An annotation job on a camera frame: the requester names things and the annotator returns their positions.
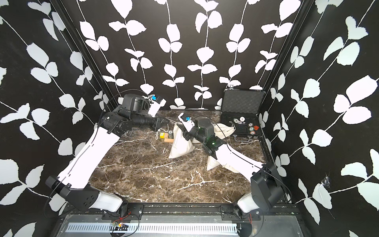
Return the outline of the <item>cream bag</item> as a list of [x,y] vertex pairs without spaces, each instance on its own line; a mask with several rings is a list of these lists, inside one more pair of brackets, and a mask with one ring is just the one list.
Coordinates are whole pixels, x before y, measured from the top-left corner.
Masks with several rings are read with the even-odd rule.
[[229,171],[233,172],[233,173],[239,173],[238,170],[236,170],[235,168],[233,168],[229,163],[220,163],[218,160],[216,160],[214,157],[212,156],[208,156],[208,159],[207,159],[207,171],[210,171],[218,166],[222,166],[223,168],[225,169],[228,169]]
[[213,123],[212,125],[214,127],[215,135],[220,139],[225,139],[226,137],[231,136],[236,130],[235,126],[226,126],[222,123]]
[[179,158],[194,150],[194,145],[191,140],[186,140],[182,130],[176,124],[173,128],[174,141],[169,153],[169,159]]

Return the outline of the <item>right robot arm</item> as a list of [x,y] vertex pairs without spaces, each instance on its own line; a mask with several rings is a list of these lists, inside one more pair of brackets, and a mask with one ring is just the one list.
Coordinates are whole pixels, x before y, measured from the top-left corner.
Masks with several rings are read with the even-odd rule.
[[181,122],[179,128],[186,140],[199,141],[205,153],[221,165],[229,165],[250,181],[251,193],[237,201],[240,211],[269,211],[285,195],[285,185],[276,166],[272,163],[254,161],[235,150],[216,136],[211,119],[192,118],[185,113],[181,113],[178,119]]

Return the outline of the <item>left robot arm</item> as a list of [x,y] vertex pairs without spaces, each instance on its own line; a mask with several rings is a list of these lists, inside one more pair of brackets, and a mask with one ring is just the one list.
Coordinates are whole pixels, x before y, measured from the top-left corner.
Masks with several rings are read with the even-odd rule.
[[48,177],[46,185],[80,211],[94,208],[125,217],[129,211],[124,198],[100,191],[90,186],[88,181],[106,153],[124,134],[133,128],[148,127],[158,131],[168,125],[166,118],[157,116],[165,105],[166,100],[158,95],[144,98],[126,94],[121,105],[100,116],[83,149],[57,177]]

